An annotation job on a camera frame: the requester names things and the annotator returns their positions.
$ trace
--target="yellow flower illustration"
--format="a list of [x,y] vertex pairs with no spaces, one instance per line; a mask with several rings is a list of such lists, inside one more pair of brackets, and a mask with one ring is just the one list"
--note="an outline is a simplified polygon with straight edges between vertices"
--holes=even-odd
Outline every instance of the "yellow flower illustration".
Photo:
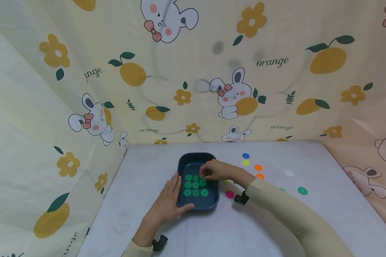
[[71,152],[66,152],[66,156],[60,157],[57,161],[57,167],[60,169],[60,176],[69,175],[71,178],[77,173],[77,167],[80,166],[79,159],[75,158]]
[[236,29],[239,33],[244,33],[246,37],[254,37],[259,28],[264,27],[268,19],[262,15],[264,3],[258,2],[254,8],[247,7],[242,11],[242,20],[240,20]]
[[189,91],[184,91],[183,89],[179,89],[176,91],[176,95],[173,97],[175,101],[177,101],[178,105],[189,104],[192,101],[190,97],[192,94]]
[[70,60],[67,56],[67,48],[64,44],[59,43],[57,37],[53,34],[48,35],[49,42],[42,42],[39,45],[40,51],[44,56],[44,62],[50,67],[57,68],[63,66],[65,68],[70,66]]
[[326,130],[323,130],[323,133],[328,134],[330,138],[341,138],[342,126],[328,127]]
[[155,141],[155,144],[158,145],[158,144],[167,144],[167,141],[166,140],[156,140]]
[[100,191],[106,184],[107,184],[107,173],[104,173],[99,175],[99,179],[94,185],[94,187],[95,189],[97,189],[97,191]]
[[362,92],[360,86],[351,86],[350,89],[343,91],[341,96],[340,102],[351,102],[355,106],[366,99],[366,94]]
[[191,125],[186,126],[187,133],[197,133],[201,127],[199,127],[196,123],[192,123]]

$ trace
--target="left hand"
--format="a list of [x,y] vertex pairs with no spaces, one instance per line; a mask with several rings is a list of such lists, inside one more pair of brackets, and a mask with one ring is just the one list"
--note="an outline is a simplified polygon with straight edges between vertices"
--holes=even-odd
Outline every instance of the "left hand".
[[162,225],[194,209],[195,206],[193,203],[188,203],[180,208],[176,206],[181,186],[182,177],[176,172],[171,179],[166,182],[160,195],[147,212],[146,217]]

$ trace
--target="plastic tray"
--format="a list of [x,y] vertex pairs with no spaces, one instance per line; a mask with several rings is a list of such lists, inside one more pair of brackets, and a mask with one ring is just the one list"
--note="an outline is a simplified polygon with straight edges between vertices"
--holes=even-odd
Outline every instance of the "plastic tray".
[[199,188],[199,190],[207,189],[209,191],[207,197],[202,197],[201,195],[198,197],[193,195],[186,197],[183,193],[185,190],[184,183],[186,182],[185,176],[188,174],[191,176],[199,175],[200,166],[212,159],[215,159],[215,157],[208,152],[190,152],[180,157],[177,172],[182,177],[182,187],[177,199],[177,206],[180,207],[193,203],[195,208],[190,212],[208,212],[216,207],[220,197],[218,181],[206,181],[206,186]]

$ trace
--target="yellow curtain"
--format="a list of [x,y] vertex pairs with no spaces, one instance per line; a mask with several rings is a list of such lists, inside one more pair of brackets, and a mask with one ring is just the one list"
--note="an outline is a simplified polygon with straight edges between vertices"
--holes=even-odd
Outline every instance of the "yellow curtain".
[[386,222],[386,0],[0,1],[0,256],[75,256],[128,142],[267,140]]

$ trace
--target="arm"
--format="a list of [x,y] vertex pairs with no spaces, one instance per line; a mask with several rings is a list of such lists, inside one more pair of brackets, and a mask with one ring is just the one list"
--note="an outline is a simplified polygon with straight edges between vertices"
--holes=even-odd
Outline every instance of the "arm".
[[217,160],[203,165],[201,176],[213,180],[231,179],[243,187],[253,203],[268,210],[290,230],[307,257],[354,257],[337,232],[319,214],[269,182]]
[[139,229],[128,243],[122,257],[150,257],[153,253],[152,242],[159,227],[169,220],[194,208],[192,203],[176,207],[177,197],[182,186],[182,177],[175,173],[163,187],[160,195],[142,219]]

